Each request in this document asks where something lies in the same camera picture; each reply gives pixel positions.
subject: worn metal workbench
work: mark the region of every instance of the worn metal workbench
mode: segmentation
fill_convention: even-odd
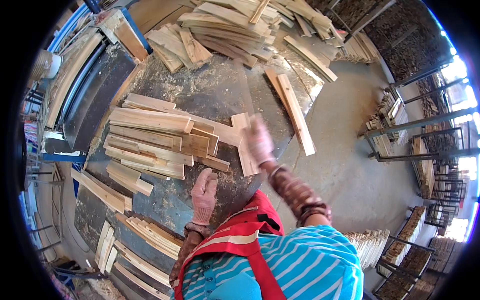
[[[311,67],[293,51],[281,48],[268,63],[258,61],[251,70],[245,68],[253,107],[263,114],[275,143],[274,155],[280,157],[294,134],[288,115],[276,92],[264,75],[266,68],[273,68],[278,74],[286,74],[290,79],[297,99],[306,114],[321,90],[323,82],[312,72]],[[231,126],[230,116],[243,113],[243,98],[240,92],[238,75],[232,60],[214,54],[212,61],[202,68],[188,71],[182,68],[171,74],[154,55],[131,82],[129,92],[171,101],[177,108],[200,117],[215,120]],[[132,193],[108,178],[106,165],[109,157],[102,147],[108,125],[99,141],[91,146],[86,169],[101,181],[126,195]],[[238,151],[235,147],[219,143],[218,158],[229,161],[228,172],[217,171],[217,204],[211,219],[212,228],[218,226],[230,213],[242,209],[263,181],[261,174],[243,177]],[[160,180],[142,174],[142,179],[154,185],[150,197],[138,193],[133,197],[133,211],[150,218],[150,221],[170,230],[172,234],[183,236],[183,226],[192,217],[190,191],[198,174],[206,166],[195,164],[185,167],[186,180]],[[81,187],[77,196],[75,226],[91,249],[96,249],[98,237],[105,218],[115,228],[115,236],[127,247],[134,249],[160,270],[169,272],[173,259],[165,256],[142,238],[118,222],[113,212],[98,200],[89,190]]]

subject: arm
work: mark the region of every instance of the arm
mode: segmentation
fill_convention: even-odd
[[[217,174],[212,173],[211,168],[204,169],[197,178],[197,182],[192,189],[193,218],[183,229],[185,242],[180,247],[178,260],[173,265],[170,272],[169,282],[172,288],[177,280],[180,269],[187,256],[204,239],[210,236],[210,229],[207,227],[210,223],[213,209],[215,207],[215,192],[218,184]]]
[[[302,226],[331,225],[330,206],[285,166],[276,163],[272,138],[262,118],[257,115],[251,122],[251,130],[246,131],[249,150],[268,174],[272,188],[285,200]]]

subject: blue striped shirt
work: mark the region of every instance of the blue striped shirt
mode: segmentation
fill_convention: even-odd
[[[285,236],[260,234],[258,241],[287,299],[362,298],[363,272],[357,251],[331,226],[297,228]],[[208,300],[213,290],[240,273],[255,279],[245,257],[226,252],[194,257],[185,269],[183,297]]]

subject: hand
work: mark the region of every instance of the hand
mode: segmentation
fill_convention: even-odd
[[[250,120],[251,128],[245,129],[248,149],[258,165],[267,161],[275,162],[273,156],[273,141],[262,115],[256,114]]]
[[[215,207],[216,186],[218,184],[218,175],[212,173],[211,168],[204,169],[198,175],[197,182],[192,189],[193,201],[193,219],[192,222],[197,225],[209,225]]]

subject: red apron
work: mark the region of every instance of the red apron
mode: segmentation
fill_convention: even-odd
[[[280,229],[273,229],[265,221],[259,222],[258,215],[262,214],[267,214],[269,218],[280,225]],[[270,200],[261,191],[256,191],[243,210],[227,218],[209,238],[198,244],[190,255],[187,256],[180,270],[179,277],[174,283],[175,299],[183,300],[181,290],[185,266],[195,256],[209,252],[228,252],[246,257],[260,286],[262,298],[264,300],[286,299],[260,252],[260,244],[258,243],[259,231],[276,235],[284,234],[280,217]]]

